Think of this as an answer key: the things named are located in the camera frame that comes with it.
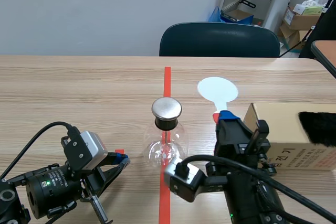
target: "cardboard box stack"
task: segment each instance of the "cardboard box stack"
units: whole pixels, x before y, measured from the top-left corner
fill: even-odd
[[[288,50],[304,38],[308,30],[316,25],[321,14],[300,15],[293,11],[292,8],[287,7],[284,20],[280,26],[279,37],[280,41]],[[305,43],[301,43],[295,47],[291,52],[300,52]]]

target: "chair backrest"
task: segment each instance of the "chair backrest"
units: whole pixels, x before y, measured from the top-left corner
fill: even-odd
[[[160,43],[160,56],[277,58],[279,55],[279,40],[272,31],[240,24],[177,24],[165,31]]]

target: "glass bottle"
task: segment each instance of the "glass bottle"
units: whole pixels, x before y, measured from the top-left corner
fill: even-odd
[[[188,136],[177,118],[181,104],[174,98],[162,97],[152,105],[155,120],[144,133],[143,156],[147,163],[159,168],[172,158],[184,159],[188,155]]]

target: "black power cord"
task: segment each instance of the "black power cord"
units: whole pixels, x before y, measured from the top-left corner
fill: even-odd
[[[272,201],[270,201],[267,197],[267,193],[264,191],[263,187],[261,185],[257,186],[257,191],[259,195],[262,197],[263,201],[268,205],[268,207],[276,212],[278,215],[282,216],[284,219],[290,221],[292,224],[314,224],[309,221],[303,220],[299,217],[296,217],[294,215],[291,215],[287,213],[286,211],[280,209],[275,205]]]
[[[325,210],[324,208],[320,207],[310,199],[306,198],[305,196],[293,191],[292,189],[286,187],[285,185],[277,182],[276,180],[272,179],[268,175],[266,175],[264,172],[250,168],[246,165],[243,165],[239,162],[236,162],[234,160],[224,158],[224,157],[217,157],[217,156],[210,156],[210,155],[194,155],[191,157],[187,157],[185,160],[181,162],[182,166],[187,167],[187,164],[193,161],[209,161],[214,162],[218,165],[226,165],[228,167],[240,170],[244,173],[248,173],[259,180],[267,183],[269,186],[279,190],[280,192],[286,194],[288,197],[296,200],[297,202],[301,203],[302,205],[308,207],[312,211],[318,213],[319,215],[323,216],[327,220],[329,220],[332,223],[336,223],[336,216],[333,215],[331,212]]]
[[[0,179],[4,179],[6,175],[13,169],[16,163],[22,158],[22,156],[26,153],[26,151],[30,148],[30,146],[41,136],[46,130],[50,129],[51,127],[62,125],[66,127],[68,130],[71,129],[71,124],[65,122],[54,122],[46,125],[43,127],[39,132],[33,136],[33,138],[26,144],[26,146],[22,149],[22,151],[16,156],[16,158],[12,161],[12,163],[7,167],[7,169],[1,174]]]

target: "stainless steel lid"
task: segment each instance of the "stainless steel lid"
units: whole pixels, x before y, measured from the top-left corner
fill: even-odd
[[[178,100],[171,97],[157,99],[152,105],[152,112],[162,121],[176,120],[182,113],[182,106]]]

